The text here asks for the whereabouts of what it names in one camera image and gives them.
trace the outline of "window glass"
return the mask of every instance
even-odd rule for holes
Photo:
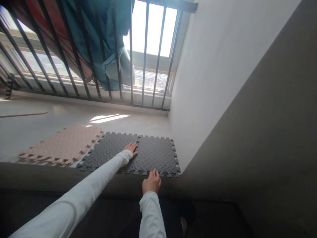
[[[14,24],[14,21],[12,20],[12,17],[10,16],[7,9],[5,9],[3,6],[0,6],[0,17],[2,19],[2,22],[6,24],[6,27],[9,29],[18,30],[17,26]],[[24,32],[32,32],[34,33],[30,28],[28,28],[26,25],[24,25],[22,22],[20,22],[20,25]]]
[[[147,39],[147,54],[158,55],[159,53],[159,39],[161,34],[162,19],[164,7],[150,4],[149,5],[149,25],[148,25],[148,39]],[[177,10],[167,8],[161,56],[169,57]],[[133,51],[144,53],[145,42],[145,20],[146,20],[146,3],[135,1],[132,14],[132,48]],[[130,34],[123,37],[123,42],[127,50],[130,50]]]
[[[29,51],[21,51],[23,56],[25,57],[26,61],[29,63],[29,65],[31,66],[31,69],[34,71],[34,72],[40,72],[42,73],[39,65],[37,64],[35,58],[33,57],[32,53],[29,52]],[[45,71],[49,74],[55,74],[54,72],[54,69],[49,61],[49,58],[47,57],[47,55],[45,54],[39,54],[39,53],[36,53],[37,56],[39,57]],[[68,73],[67,73],[67,70],[66,70],[66,67],[63,63],[62,60],[60,60],[58,57],[56,56],[52,56],[52,59],[53,59],[53,62],[55,64],[55,67],[56,69],[58,70],[58,73],[62,76],[68,76]],[[78,75],[76,75],[71,69],[70,69],[70,72],[72,74],[73,77],[76,77],[76,78],[79,78]]]
[[[134,86],[142,87],[143,85],[143,71],[135,70],[135,83]],[[145,71],[145,80],[144,87],[148,89],[154,89],[155,73]],[[167,74],[158,73],[156,80],[156,89],[155,90],[165,90],[167,81]]]

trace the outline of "gray wall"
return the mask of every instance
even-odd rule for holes
[[[317,235],[316,89],[317,2],[303,0],[182,174],[187,189],[238,201],[259,237]]]
[[[229,107],[300,0],[199,0],[169,119],[181,171]]]

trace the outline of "curtain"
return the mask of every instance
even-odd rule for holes
[[[10,4],[12,10],[16,13],[18,19],[26,25],[28,28],[33,30],[31,23],[29,22],[23,7],[20,3],[21,0],[7,1],[5,4]],[[59,38],[59,42],[62,46],[69,67],[77,74],[80,75],[76,59],[68,39],[67,31],[65,29],[62,17],[60,15],[58,5],[55,0],[43,0],[46,9],[49,13],[51,21],[54,25],[55,31]],[[87,81],[93,79],[92,71],[89,66],[88,53],[84,41],[83,32],[79,24],[79,18],[76,11],[75,0],[62,0],[62,5],[66,13],[68,24],[72,31],[72,35],[77,47],[78,55],[80,58],[81,66],[83,68]],[[106,76],[109,77],[110,87],[112,91],[119,90],[118,83],[118,72],[117,72],[117,60],[115,54],[115,39],[113,32],[112,23],[112,9],[110,0],[96,0],[100,26],[102,31],[102,39],[104,43],[104,51],[106,55],[106,61],[103,61],[101,46],[98,35],[98,28],[96,17],[94,14],[94,7],[92,1],[80,0],[78,1],[82,16],[84,19],[84,25],[89,41],[89,46],[93,58],[93,64],[95,67],[97,82],[99,81],[105,91],[108,91]],[[49,26],[45,20],[45,17],[41,11],[40,5],[37,0],[26,0],[26,4],[34,17],[38,28],[45,40],[47,47],[54,52],[57,56],[59,55],[56,43],[54,42],[53,36],[50,32]],[[123,36],[128,34],[129,31],[129,18],[130,18],[130,0],[114,0],[116,24],[117,24],[117,39],[119,49],[119,63],[121,70],[121,83],[130,85],[130,57],[127,50],[124,47]]]

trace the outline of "white long-sleeve shirt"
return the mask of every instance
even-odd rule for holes
[[[69,237],[118,169],[126,165],[132,157],[130,150],[120,152],[14,232],[10,238]],[[155,192],[144,194],[140,201],[140,211],[140,238],[166,237],[159,199]]]

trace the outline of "foam floor mat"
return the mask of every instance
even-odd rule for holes
[[[73,125],[51,135],[29,150],[20,152],[19,158],[71,165],[75,160],[81,159],[103,133],[100,128]]]
[[[118,173],[124,171],[128,174],[134,171],[134,174],[138,175],[142,171],[142,175],[147,176],[149,171],[156,169],[161,177],[166,174],[169,178],[173,175],[178,178],[180,168],[173,140],[164,137],[144,137],[137,134],[107,132],[83,158],[84,162],[77,164],[77,168],[81,171],[89,169],[90,172],[93,172],[121,152],[130,142],[137,142],[135,151],[138,151],[139,154],[126,166],[120,168]]]

